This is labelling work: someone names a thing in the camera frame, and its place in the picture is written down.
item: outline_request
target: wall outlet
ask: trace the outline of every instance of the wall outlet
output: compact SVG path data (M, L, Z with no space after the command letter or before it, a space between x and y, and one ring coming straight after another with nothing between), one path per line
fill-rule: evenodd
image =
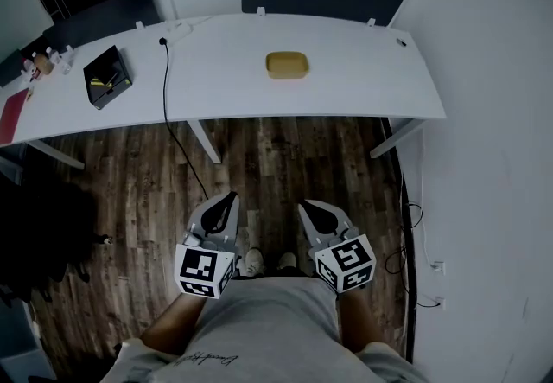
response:
M440 308L442 310L446 310L446 299L444 297L436 297L434 300L435 300L436 303L440 304L440 306L438 306L438 308Z
M446 262L442 262L441 260L438 260L432 264L432 270L436 274L442 274L443 276L446 275Z

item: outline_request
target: gray t-shirt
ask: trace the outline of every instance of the gray t-shirt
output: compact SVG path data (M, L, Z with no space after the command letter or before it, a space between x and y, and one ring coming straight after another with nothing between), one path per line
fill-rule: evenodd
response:
M336 295L316 278L231 281L209 300L181 357L124 342L103 383L262 381L426 383L383 343L340 344Z

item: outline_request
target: red folder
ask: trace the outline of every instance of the red folder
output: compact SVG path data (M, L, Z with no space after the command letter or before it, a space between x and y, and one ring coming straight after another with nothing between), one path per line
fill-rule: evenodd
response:
M11 96L6 102L0 118L0 144L11 144L14 139L19 114L25 105L28 91L28 88L24 89Z

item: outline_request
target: yellow container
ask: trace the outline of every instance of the yellow container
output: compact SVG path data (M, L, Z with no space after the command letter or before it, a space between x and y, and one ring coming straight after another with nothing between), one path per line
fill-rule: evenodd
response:
M265 66L272 79L301 79L309 71L308 58L297 51L268 53Z

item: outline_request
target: sneaker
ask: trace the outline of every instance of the sneaker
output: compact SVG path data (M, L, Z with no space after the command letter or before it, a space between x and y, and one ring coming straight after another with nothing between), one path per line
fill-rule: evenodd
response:
M245 276L255 277L265 272L263 254L257 248L252 248L245 255Z
M238 263L236 264L236 269L238 269L238 272L240 272L240 277L245 277L247 270L245 267L244 257L240 257L240 259L238 259Z
M296 267L296 256L292 252L285 252L283 256L278 260L277 269L284 268L295 268Z

